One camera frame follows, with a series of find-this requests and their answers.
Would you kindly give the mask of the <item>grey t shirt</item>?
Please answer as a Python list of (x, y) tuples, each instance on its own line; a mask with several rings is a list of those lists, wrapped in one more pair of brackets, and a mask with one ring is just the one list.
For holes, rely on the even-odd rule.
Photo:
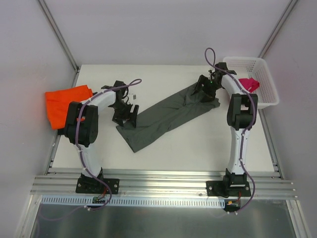
[(186, 87), (139, 113), (136, 127), (130, 122), (116, 127), (134, 153), (165, 133), (220, 106), (218, 98), (204, 101), (206, 94), (202, 91), (194, 94), (194, 88), (195, 84)]

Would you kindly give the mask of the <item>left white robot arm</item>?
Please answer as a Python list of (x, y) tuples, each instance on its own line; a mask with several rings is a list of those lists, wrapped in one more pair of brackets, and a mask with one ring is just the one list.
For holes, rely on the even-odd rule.
[(128, 122), (136, 128), (139, 106), (125, 99), (129, 88), (141, 82), (141, 79), (135, 79), (125, 84), (117, 80), (112, 86), (103, 86), (89, 99), (73, 101), (68, 106), (65, 126), (59, 133), (74, 145), (83, 169), (79, 183), (81, 186), (87, 185), (92, 192), (100, 192), (105, 185), (102, 166), (94, 150), (99, 131), (99, 114), (106, 108), (112, 108), (114, 123), (124, 126)]

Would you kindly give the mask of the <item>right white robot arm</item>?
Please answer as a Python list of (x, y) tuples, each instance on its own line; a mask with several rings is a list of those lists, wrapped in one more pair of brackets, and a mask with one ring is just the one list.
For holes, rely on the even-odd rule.
[(232, 136), (230, 159), (225, 175), (217, 187), (226, 195), (232, 196), (248, 184), (245, 157), (250, 131), (256, 122), (258, 96), (243, 88), (236, 72), (229, 70), (225, 62), (217, 63), (213, 68), (210, 77), (199, 77), (192, 94), (203, 93), (203, 101), (212, 102), (216, 91), (222, 88), (230, 96), (226, 117)]

